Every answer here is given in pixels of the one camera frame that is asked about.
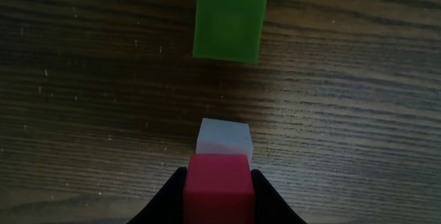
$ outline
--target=green sticky note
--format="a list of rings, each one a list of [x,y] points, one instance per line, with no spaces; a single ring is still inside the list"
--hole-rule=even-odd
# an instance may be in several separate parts
[[[197,0],[193,57],[257,63],[267,0]]]

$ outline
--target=pink block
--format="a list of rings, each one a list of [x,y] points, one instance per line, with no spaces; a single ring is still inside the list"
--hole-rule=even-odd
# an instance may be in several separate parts
[[[185,224],[252,224],[254,205],[247,156],[193,154],[183,195]]]

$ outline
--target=white cube top face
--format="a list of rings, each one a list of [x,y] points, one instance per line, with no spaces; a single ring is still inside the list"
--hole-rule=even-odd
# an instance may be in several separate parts
[[[248,163],[253,156],[253,142],[246,123],[202,119],[197,154],[245,154]]]

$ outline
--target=block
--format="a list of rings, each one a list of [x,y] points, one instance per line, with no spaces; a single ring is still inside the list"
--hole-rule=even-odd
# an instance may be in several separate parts
[[[183,192],[184,224],[252,224],[255,194],[242,154],[194,154]]]
[[[246,123],[202,119],[196,144],[197,154],[245,154],[253,157],[253,142]]]
[[[193,57],[257,63],[267,0],[196,0]]]

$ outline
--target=tabletop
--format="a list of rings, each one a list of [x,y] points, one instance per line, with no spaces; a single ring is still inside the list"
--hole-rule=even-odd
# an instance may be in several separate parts
[[[0,0],[0,223],[125,223],[204,117],[308,223],[439,223],[441,0],[267,0],[256,65],[196,0]]]

